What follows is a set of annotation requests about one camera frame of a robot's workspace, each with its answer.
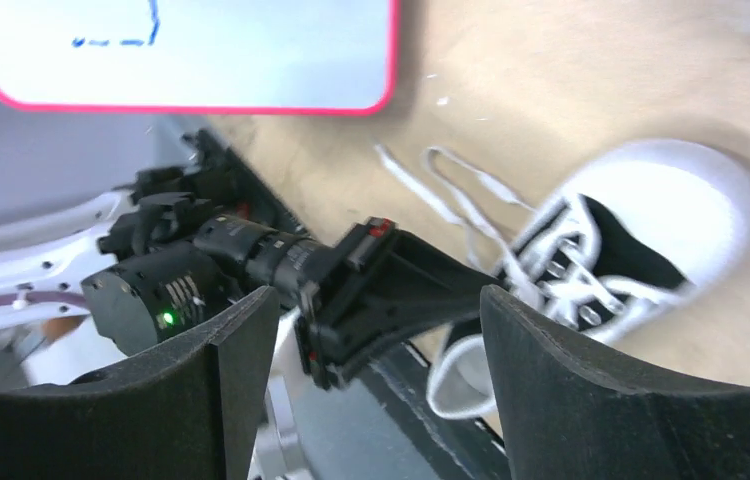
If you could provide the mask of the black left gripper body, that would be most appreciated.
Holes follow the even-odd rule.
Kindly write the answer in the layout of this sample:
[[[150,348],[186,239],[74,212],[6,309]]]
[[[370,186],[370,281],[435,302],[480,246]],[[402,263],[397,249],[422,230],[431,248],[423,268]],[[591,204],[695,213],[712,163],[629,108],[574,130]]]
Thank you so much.
[[[320,389],[344,389],[364,368],[348,369],[348,314],[401,232],[407,231],[371,217],[353,225],[334,246],[305,236],[295,239],[301,310],[296,340],[304,373]]]

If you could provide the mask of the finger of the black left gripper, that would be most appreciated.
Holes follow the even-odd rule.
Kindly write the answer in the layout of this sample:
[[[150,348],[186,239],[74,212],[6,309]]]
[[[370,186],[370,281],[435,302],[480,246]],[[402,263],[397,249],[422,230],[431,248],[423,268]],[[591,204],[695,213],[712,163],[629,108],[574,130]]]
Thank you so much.
[[[348,369],[359,371],[431,329],[477,320],[482,288],[500,284],[421,238],[399,233],[348,314]]]

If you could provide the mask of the black and white sneaker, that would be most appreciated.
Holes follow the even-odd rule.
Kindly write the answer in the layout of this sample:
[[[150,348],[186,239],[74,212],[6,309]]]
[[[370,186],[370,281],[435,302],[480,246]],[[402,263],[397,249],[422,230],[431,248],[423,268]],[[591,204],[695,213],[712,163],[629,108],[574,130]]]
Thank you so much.
[[[699,143],[620,145],[557,187],[507,239],[468,195],[450,193],[468,233],[501,254],[501,286],[604,344],[690,303],[750,251],[750,165]]]

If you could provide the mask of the white shoelace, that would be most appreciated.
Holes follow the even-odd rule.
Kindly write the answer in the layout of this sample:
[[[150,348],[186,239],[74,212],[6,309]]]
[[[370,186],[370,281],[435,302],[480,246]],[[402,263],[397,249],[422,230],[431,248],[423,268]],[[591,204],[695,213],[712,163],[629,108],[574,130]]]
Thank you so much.
[[[500,200],[521,205],[518,195],[494,176],[448,149],[427,148],[423,166],[460,206],[454,212],[385,146],[374,149],[382,164],[447,222],[495,242],[502,250],[498,277],[520,300],[564,326],[609,340],[679,303],[689,284],[675,265],[636,240],[607,207],[586,195],[563,194],[534,210],[520,239],[509,242],[464,190],[436,170],[434,160],[442,156],[466,168]]]

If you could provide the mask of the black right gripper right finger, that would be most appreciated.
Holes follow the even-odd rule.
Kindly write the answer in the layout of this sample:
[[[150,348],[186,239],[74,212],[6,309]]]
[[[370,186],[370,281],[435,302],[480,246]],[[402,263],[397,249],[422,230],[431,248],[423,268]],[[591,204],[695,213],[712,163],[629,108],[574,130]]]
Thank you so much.
[[[668,370],[495,285],[480,320],[516,479],[750,479],[750,387]]]

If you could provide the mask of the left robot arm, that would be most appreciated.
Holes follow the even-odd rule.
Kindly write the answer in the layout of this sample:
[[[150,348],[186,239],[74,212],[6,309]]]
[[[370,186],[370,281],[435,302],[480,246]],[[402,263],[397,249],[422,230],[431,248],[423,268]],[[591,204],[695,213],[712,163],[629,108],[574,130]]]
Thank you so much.
[[[275,366],[329,390],[432,328],[474,321],[492,278],[385,218],[315,239],[251,174],[146,170],[68,210],[0,227],[0,331],[91,316],[133,355],[276,289]]]

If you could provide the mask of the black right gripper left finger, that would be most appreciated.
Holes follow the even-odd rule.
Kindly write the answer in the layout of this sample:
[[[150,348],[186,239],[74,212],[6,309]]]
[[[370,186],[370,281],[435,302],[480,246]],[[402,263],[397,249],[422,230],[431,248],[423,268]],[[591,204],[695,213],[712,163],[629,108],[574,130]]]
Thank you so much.
[[[67,386],[0,393],[0,479],[244,479],[279,323],[263,287]]]

